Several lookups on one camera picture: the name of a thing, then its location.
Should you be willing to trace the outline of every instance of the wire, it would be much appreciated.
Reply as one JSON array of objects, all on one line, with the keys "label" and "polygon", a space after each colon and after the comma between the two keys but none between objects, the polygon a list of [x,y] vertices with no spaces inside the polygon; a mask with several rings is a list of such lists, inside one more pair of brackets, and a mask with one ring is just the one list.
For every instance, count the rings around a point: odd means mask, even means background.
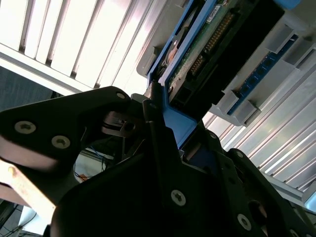
[{"label": "wire", "polygon": [[30,223],[31,221],[33,221],[33,219],[36,217],[37,213],[35,213],[35,215],[28,221],[26,222],[24,225],[22,226],[17,226],[16,228],[14,228],[12,231],[10,231],[9,233],[5,234],[3,237],[9,237],[10,235],[14,234],[15,232],[23,229],[23,227],[25,227],[28,223]]},{"label": "wire", "polygon": [[105,157],[101,156],[99,153],[97,153],[97,151],[94,149],[93,146],[90,146],[90,148],[94,151],[94,153],[97,155],[97,157],[101,159],[101,172],[104,171],[103,164],[105,163],[104,162]]}]

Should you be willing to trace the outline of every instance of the black metal bracket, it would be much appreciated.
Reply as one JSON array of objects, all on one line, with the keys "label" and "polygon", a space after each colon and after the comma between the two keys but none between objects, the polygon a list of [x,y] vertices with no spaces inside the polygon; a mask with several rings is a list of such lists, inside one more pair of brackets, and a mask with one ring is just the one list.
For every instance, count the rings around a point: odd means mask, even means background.
[{"label": "black metal bracket", "polygon": [[[183,162],[164,123],[161,90],[156,83],[139,103],[106,87],[0,113],[0,157],[14,165],[12,177],[17,168],[45,195],[62,191],[52,200],[51,237],[97,235],[104,223],[116,236],[316,236],[242,152],[225,152],[202,124]],[[66,183],[80,150],[109,134],[135,139],[131,157],[82,184]],[[265,210],[265,229],[253,199]]]}]

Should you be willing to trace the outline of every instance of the blue component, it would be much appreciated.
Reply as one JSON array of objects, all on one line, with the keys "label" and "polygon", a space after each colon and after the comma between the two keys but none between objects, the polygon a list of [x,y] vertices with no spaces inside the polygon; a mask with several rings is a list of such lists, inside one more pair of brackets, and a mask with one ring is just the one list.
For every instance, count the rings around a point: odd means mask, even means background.
[{"label": "blue component", "polygon": [[[159,65],[163,55],[168,50],[172,39],[175,35],[175,33],[178,31],[178,29],[181,27],[181,24],[186,16],[188,14],[188,10],[190,6],[192,5],[193,0],[190,0],[187,9],[181,16],[181,19],[179,23],[177,24],[175,30],[173,31],[171,37],[168,39],[166,45],[164,46],[162,52],[160,53],[159,57],[155,61],[153,67],[148,73],[148,82],[150,83],[152,81],[152,73],[156,69],[156,67]],[[201,9],[200,13],[198,14],[196,20],[194,21],[192,27],[190,28],[187,36],[183,40],[178,52],[176,53],[173,61],[168,66],[166,71],[164,72],[163,76],[159,79],[160,84],[163,86],[163,116],[167,127],[172,128],[174,137],[176,139],[178,147],[181,147],[181,145],[185,142],[185,140],[188,138],[188,136],[193,132],[195,129],[197,122],[190,118],[189,116],[177,111],[173,107],[169,105],[169,99],[168,99],[168,82],[180,63],[181,59],[189,49],[192,41],[198,34],[199,30],[205,23],[206,19],[208,18],[209,13],[214,8],[214,5],[216,3],[216,0],[207,0],[204,4],[203,8]]]},{"label": "blue component", "polygon": [[190,165],[194,165],[201,169],[209,167],[212,173],[217,176],[217,165],[215,155],[205,147],[200,147],[198,151],[189,160]]},{"label": "blue component", "polygon": [[239,98],[237,102],[228,111],[228,115],[232,115],[235,110],[241,105],[245,98],[253,91],[253,89],[259,84],[259,82],[268,74],[268,72],[274,67],[274,65],[280,60],[280,58],[287,52],[287,50],[297,40],[298,36],[293,35],[291,39],[285,44],[285,46],[279,51],[278,54],[273,52],[261,61],[259,66],[252,72],[252,74],[246,79],[244,84],[236,92],[236,96]]},{"label": "blue component", "polygon": [[314,192],[313,195],[311,195],[310,198],[307,199],[307,201],[305,202],[305,207],[308,210],[316,212],[316,192]]},{"label": "blue component", "polygon": [[277,4],[279,4],[281,7],[285,9],[293,9],[295,8],[301,0],[274,0]]}]

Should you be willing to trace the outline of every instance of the screw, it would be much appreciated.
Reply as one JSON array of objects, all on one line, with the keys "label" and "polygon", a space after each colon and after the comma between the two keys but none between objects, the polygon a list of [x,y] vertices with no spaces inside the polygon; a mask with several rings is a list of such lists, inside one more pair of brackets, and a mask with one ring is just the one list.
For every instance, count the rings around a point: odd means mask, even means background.
[{"label": "screw", "polygon": [[251,230],[251,223],[248,218],[242,214],[238,214],[237,216],[239,224],[247,231]]},{"label": "screw", "polygon": [[294,230],[290,230],[290,232],[293,235],[293,237],[299,237],[298,234]]},{"label": "screw", "polygon": [[237,156],[239,156],[240,158],[243,158],[243,154],[241,152],[236,152]]},{"label": "screw", "polygon": [[36,130],[36,126],[29,121],[19,121],[14,125],[14,129],[22,134],[31,134]]},{"label": "screw", "polygon": [[216,137],[216,135],[215,135],[214,133],[210,132],[209,134],[211,135],[211,137],[212,137],[212,138],[214,138],[214,139],[216,139],[216,138],[217,138],[217,137]]},{"label": "screw", "polygon": [[149,104],[151,107],[153,107],[154,109],[156,109],[157,108],[157,106],[156,105],[154,105],[154,104],[152,104],[152,103],[150,103]]},{"label": "screw", "polygon": [[70,140],[65,136],[55,136],[52,138],[51,143],[54,147],[59,149],[66,149],[70,146]]},{"label": "screw", "polygon": [[125,99],[125,95],[123,95],[122,93],[117,93],[117,96],[119,97],[119,98],[121,98],[121,99]]},{"label": "screw", "polygon": [[173,190],[171,192],[171,199],[178,206],[184,206],[186,204],[186,197],[179,190]]}]

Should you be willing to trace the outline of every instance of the green circuit board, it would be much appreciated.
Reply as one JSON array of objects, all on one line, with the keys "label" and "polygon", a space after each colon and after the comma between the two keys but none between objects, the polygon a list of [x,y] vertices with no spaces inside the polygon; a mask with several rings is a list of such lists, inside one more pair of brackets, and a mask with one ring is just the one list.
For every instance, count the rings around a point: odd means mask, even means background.
[{"label": "green circuit board", "polygon": [[214,7],[208,19],[204,23],[199,34],[194,39],[186,55],[177,66],[173,77],[169,80],[169,92],[176,87],[179,79],[185,79],[187,72],[192,69],[193,65],[199,61],[200,53],[207,47],[210,38],[218,29],[219,25],[225,20],[229,10],[233,8],[239,0],[221,1]]}]

